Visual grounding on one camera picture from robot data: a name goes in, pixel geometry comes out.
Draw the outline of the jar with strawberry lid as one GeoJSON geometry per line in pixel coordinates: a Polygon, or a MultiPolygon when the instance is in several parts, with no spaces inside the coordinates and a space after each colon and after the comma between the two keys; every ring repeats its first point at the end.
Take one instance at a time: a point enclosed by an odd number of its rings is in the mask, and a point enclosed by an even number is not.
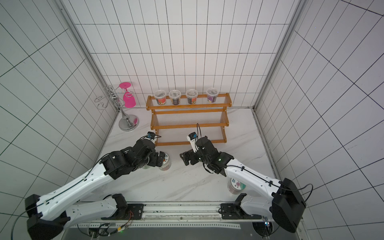
{"type": "Polygon", "coordinates": [[[161,171],[167,171],[171,167],[171,160],[167,153],[165,153],[165,158],[163,160],[163,165],[160,167],[161,171]]]}

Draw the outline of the orange wooden three-tier shelf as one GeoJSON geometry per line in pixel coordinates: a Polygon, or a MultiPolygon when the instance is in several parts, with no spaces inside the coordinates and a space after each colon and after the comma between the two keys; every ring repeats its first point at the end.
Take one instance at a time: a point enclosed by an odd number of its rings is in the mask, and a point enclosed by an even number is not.
{"type": "Polygon", "coordinates": [[[227,108],[232,106],[230,94],[218,94],[214,103],[207,95],[199,95],[195,104],[189,104],[186,96],[173,105],[166,97],[164,105],[158,105],[154,96],[147,98],[146,109],[152,112],[151,130],[162,137],[156,140],[157,146],[188,145],[190,130],[213,128],[218,132],[213,143],[226,143],[225,128],[230,125],[227,108]]]}

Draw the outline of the small clear seed container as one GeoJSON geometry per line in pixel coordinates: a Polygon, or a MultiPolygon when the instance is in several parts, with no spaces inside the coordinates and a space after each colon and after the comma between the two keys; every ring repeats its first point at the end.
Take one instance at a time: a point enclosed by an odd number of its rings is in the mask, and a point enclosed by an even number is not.
{"type": "Polygon", "coordinates": [[[169,97],[173,105],[179,105],[181,100],[181,92],[179,90],[171,90],[169,97]]]}
{"type": "Polygon", "coordinates": [[[215,103],[218,95],[219,95],[219,91],[216,88],[208,88],[207,89],[207,100],[210,103],[215,103]]]}
{"type": "Polygon", "coordinates": [[[158,105],[165,105],[167,102],[167,93],[164,90],[158,90],[154,93],[158,105]]]}
{"type": "Polygon", "coordinates": [[[187,102],[190,105],[193,105],[196,103],[197,98],[198,98],[198,91],[195,89],[189,89],[186,91],[186,97],[187,97],[187,102]]]}

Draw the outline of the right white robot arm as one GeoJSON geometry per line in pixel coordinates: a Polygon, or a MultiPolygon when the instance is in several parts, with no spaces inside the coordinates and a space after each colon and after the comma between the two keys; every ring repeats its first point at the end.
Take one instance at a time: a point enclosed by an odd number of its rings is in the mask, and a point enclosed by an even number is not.
{"type": "Polygon", "coordinates": [[[180,154],[186,166],[203,164],[210,174],[222,175],[236,180],[259,194],[252,197],[241,193],[234,202],[221,204],[219,213],[227,220],[261,220],[267,235],[273,232],[273,223],[282,229],[295,233],[306,208],[306,201],[295,183],[267,177],[246,165],[232,155],[219,152],[207,137],[198,138],[196,133],[188,135],[192,149],[180,154]]]}

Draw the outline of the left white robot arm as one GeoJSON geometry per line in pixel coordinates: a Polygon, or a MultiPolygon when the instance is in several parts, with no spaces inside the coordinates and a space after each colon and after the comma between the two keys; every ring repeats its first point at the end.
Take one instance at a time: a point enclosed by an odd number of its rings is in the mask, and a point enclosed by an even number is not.
{"type": "Polygon", "coordinates": [[[51,240],[73,225],[95,219],[115,221],[133,217],[122,194],[85,204],[79,200],[144,166],[162,167],[167,154],[156,152],[155,147],[153,140],[139,139],[133,147],[104,155],[89,171],[63,187],[43,196],[27,197],[27,231],[31,239],[51,240]]]}

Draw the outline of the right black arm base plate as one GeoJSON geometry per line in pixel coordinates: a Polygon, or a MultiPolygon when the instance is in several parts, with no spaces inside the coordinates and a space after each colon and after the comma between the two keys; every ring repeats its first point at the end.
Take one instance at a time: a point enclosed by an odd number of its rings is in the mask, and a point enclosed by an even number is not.
{"type": "Polygon", "coordinates": [[[221,204],[218,210],[223,220],[261,220],[260,215],[248,215],[240,206],[235,204],[221,204]]]}

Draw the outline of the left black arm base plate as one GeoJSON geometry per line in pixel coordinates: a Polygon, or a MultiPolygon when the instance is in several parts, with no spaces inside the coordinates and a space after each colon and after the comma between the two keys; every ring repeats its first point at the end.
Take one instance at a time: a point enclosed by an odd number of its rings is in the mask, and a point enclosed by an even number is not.
{"type": "Polygon", "coordinates": [[[128,204],[125,209],[118,209],[111,217],[101,219],[105,221],[141,220],[144,206],[144,204],[128,204]]]}

